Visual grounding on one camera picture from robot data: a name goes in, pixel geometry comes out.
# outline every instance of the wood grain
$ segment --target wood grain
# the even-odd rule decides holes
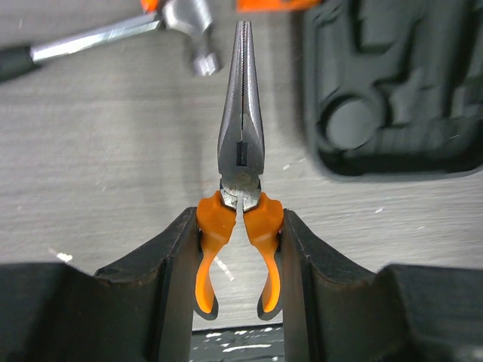
[[[135,0],[0,0],[0,44],[42,42],[139,14]],[[228,63],[237,15],[212,1]],[[263,187],[364,267],[483,266],[483,173],[424,183],[336,183],[306,154],[300,127],[300,28],[252,14],[266,133]],[[228,69],[192,78],[175,32],[142,35],[58,60],[0,85],[0,262],[73,256],[87,272],[162,231],[218,187],[217,135]],[[238,219],[212,267],[215,322],[261,323],[266,269]]]

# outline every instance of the plastic tool case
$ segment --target plastic tool case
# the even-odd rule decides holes
[[[483,159],[483,2],[327,0],[304,19],[311,152],[338,179],[438,179]]]

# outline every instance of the black object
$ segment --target black object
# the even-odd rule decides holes
[[[304,120],[329,176],[389,180],[483,164],[483,2],[330,0],[307,11]]]
[[[8,81],[37,68],[30,56],[29,46],[0,49],[0,81]]]
[[[95,276],[60,263],[0,265],[0,360],[481,360],[483,271],[391,265],[373,275],[289,210],[285,355],[273,327],[191,337],[199,236],[189,208]]]
[[[287,361],[483,360],[483,270],[374,275],[287,210],[281,256]]]

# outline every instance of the pliers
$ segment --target pliers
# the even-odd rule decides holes
[[[210,198],[201,199],[196,211],[202,234],[196,311],[205,319],[213,320],[218,314],[209,271],[215,256],[229,242],[238,204],[243,210],[248,240],[262,255],[269,272],[257,306],[258,317],[272,319],[281,309],[281,263],[277,250],[284,211],[279,201],[261,192],[264,164],[265,141],[251,23],[239,21],[218,137],[220,190]]]

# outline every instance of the tool case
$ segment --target tool case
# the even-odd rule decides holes
[[[342,180],[464,176],[483,160],[483,2],[330,0],[306,12],[304,123]]]

